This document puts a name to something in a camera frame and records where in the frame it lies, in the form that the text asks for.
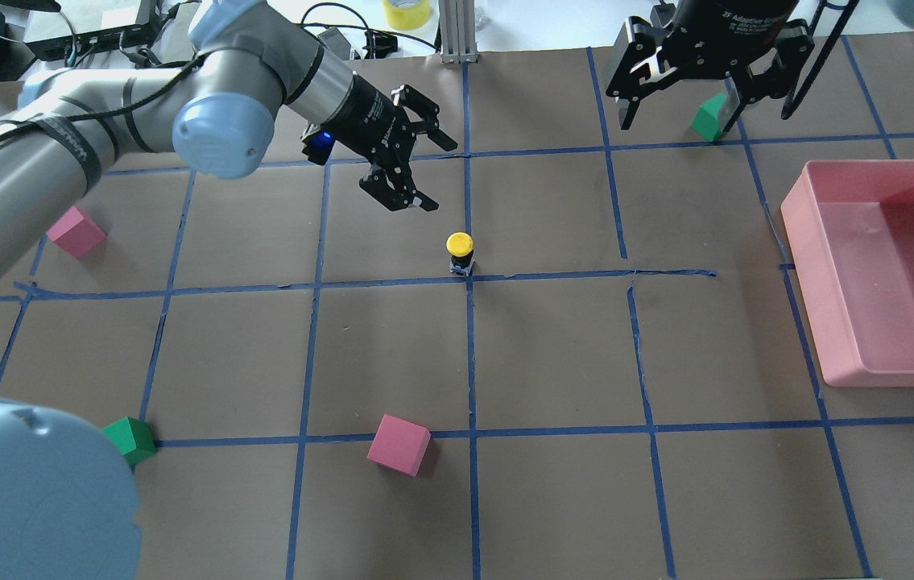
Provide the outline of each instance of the cube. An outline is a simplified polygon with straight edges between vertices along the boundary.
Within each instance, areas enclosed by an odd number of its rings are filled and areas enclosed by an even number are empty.
[[[114,442],[117,451],[121,452],[129,466],[137,465],[141,460],[155,455],[152,431],[138,419],[122,418],[104,427],[102,432]]]
[[[725,136],[722,124],[718,121],[718,111],[722,109],[722,104],[725,104],[728,98],[725,93],[714,95],[700,106],[696,117],[693,118],[693,131],[700,133],[700,136],[708,143],[717,142],[722,136]]]
[[[106,239],[106,234],[87,213],[74,205],[48,228],[48,239],[74,258],[80,258]]]
[[[408,476],[416,476],[428,448],[431,432],[420,425],[385,415],[374,434],[367,458]]]

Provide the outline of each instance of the pink block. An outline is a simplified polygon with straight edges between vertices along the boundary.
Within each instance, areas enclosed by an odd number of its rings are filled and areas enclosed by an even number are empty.
[[[811,161],[782,218],[825,381],[914,387],[914,161]]]
[[[106,234],[87,213],[74,205],[53,227],[48,228],[48,239],[74,258],[80,258],[106,239]]]
[[[374,434],[367,458],[379,465],[416,476],[428,448],[431,432],[392,415],[385,415]]]

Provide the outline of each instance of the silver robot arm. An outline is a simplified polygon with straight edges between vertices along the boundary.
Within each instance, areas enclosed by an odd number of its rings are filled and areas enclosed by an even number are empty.
[[[413,183],[413,143],[457,144],[427,97],[408,85],[383,95],[265,0],[209,0],[189,37],[199,56],[184,69],[64,71],[1,118],[0,278],[120,155],[177,151],[198,172],[250,175],[282,105],[312,124],[314,163],[338,140],[371,162],[360,186],[388,209],[438,208]]]

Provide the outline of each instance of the yellow tape roll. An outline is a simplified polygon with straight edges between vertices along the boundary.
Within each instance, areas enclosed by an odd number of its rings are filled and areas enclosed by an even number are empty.
[[[396,30],[413,30],[424,26],[431,15],[428,0],[382,0],[386,20]]]

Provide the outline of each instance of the pink plastic container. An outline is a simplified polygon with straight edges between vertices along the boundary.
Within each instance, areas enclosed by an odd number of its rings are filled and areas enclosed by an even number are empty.
[[[811,161],[782,218],[825,382],[914,387],[914,161]]]

